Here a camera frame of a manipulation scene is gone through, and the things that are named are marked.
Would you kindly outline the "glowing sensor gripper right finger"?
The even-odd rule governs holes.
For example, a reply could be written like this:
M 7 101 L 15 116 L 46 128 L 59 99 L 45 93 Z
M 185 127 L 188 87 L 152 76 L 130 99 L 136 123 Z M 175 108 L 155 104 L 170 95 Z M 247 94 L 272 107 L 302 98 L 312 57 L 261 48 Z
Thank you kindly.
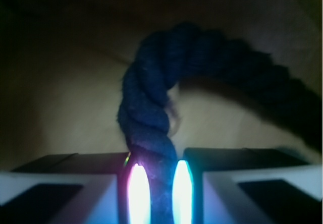
M 322 166 L 282 149 L 187 148 L 175 223 L 322 223 Z

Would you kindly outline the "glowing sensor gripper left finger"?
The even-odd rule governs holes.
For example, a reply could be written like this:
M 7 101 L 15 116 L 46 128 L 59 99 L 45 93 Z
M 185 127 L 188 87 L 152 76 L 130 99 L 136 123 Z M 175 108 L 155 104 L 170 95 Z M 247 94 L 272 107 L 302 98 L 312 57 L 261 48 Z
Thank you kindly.
M 47 155 L 1 173 L 1 223 L 150 223 L 143 166 L 126 152 Z

